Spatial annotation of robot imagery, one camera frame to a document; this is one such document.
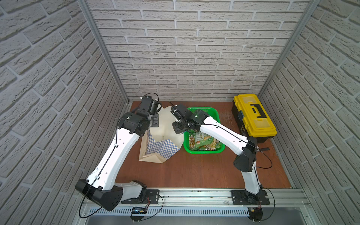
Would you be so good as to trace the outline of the white blue checkered paper bag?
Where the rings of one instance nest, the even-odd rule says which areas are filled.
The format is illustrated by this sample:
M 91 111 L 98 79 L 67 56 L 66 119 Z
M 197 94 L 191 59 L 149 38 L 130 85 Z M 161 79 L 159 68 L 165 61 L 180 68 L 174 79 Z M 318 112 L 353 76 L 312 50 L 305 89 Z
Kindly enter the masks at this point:
M 159 126 L 149 128 L 142 137 L 139 161 L 162 164 L 177 153 L 184 143 L 184 135 L 176 134 L 172 123 L 176 118 L 171 106 L 162 108 Z

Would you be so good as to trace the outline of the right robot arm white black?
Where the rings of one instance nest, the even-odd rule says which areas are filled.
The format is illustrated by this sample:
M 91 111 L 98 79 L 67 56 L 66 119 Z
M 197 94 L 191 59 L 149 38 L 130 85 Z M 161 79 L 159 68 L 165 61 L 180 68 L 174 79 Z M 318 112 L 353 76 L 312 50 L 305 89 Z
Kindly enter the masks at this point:
M 252 197 L 256 201 L 260 198 L 263 187 L 257 175 L 256 154 L 258 146 L 254 137 L 237 134 L 200 109 L 192 112 L 184 105 L 173 105 L 171 113 L 176 118 L 176 122 L 172 123 L 176 134 L 189 130 L 200 131 L 230 148 L 236 154 L 233 165 L 241 171 L 244 179 L 245 195 L 247 198 Z

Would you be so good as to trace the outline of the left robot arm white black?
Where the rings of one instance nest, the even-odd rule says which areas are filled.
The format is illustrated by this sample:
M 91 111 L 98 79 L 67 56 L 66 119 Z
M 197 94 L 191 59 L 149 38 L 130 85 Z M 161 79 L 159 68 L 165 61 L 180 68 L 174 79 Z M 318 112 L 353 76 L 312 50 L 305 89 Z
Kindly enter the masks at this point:
M 117 174 L 133 145 L 158 121 L 162 105 L 149 94 L 134 110 L 125 113 L 117 122 L 115 136 L 108 150 L 84 180 L 79 180 L 76 190 L 84 199 L 112 211 L 119 203 L 145 203 L 146 185 L 139 181 L 116 183 Z

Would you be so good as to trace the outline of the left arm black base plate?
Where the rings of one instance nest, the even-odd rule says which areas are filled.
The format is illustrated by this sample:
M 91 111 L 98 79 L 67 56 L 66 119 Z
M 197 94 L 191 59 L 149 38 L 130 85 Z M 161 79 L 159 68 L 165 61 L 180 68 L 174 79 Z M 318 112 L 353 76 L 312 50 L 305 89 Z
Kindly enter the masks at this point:
M 131 198 L 121 201 L 121 204 L 158 204 L 159 189 L 144 189 L 138 198 Z

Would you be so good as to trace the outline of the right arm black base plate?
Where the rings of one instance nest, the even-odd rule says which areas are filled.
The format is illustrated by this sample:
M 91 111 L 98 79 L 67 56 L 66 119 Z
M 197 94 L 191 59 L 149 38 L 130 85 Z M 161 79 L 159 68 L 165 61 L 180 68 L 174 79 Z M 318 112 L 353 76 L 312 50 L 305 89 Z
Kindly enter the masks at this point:
M 256 195 L 246 190 L 231 190 L 233 205 L 270 205 L 270 200 L 265 190 L 260 190 Z

